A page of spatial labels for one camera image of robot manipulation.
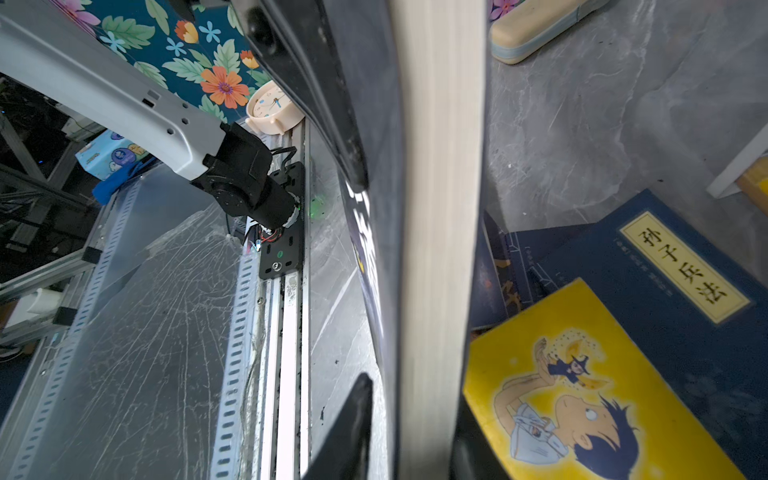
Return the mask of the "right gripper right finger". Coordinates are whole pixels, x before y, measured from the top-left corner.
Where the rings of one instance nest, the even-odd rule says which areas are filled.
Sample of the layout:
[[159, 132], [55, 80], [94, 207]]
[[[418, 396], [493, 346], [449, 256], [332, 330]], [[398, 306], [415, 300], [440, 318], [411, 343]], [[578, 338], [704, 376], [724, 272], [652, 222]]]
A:
[[460, 398], [450, 479], [509, 480], [464, 397]]

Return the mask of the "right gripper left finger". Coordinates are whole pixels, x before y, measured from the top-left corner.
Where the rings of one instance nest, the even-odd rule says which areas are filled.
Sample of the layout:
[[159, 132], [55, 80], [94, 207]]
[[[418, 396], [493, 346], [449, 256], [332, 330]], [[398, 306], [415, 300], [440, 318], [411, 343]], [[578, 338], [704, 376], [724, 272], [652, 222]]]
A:
[[366, 479], [372, 414], [373, 381], [366, 373], [361, 373], [303, 479]]

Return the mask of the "black wolf cover book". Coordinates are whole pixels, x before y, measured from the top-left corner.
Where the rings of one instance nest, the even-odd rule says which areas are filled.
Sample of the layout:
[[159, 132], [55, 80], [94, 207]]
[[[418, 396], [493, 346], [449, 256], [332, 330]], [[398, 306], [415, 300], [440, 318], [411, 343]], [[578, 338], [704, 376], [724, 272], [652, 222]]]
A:
[[384, 400], [394, 479], [450, 475], [480, 217], [483, 1], [237, 1], [246, 38], [323, 136]]

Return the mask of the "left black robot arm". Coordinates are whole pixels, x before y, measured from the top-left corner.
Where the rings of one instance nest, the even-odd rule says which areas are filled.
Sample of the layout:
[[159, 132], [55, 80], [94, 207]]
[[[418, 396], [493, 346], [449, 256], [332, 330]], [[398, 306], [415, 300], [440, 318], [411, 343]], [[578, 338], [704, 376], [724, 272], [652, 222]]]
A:
[[256, 135], [160, 87], [47, 1], [2, 2], [1, 71], [135, 141], [231, 216], [269, 230], [302, 216], [298, 197], [270, 175], [273, 155]]

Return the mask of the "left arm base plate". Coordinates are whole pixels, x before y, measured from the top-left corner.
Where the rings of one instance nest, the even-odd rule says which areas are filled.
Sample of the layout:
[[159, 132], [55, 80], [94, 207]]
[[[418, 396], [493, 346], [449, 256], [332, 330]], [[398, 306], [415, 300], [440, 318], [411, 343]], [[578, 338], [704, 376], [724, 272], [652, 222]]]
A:
[[276, 279], [296, 270], [304, 263], [305, 252], [305, 167], [301, 162], [288, 164], [270, 174], [294, 198], [291, 223], [274, 233], [259, 230], [260, 267], [263, 280]]

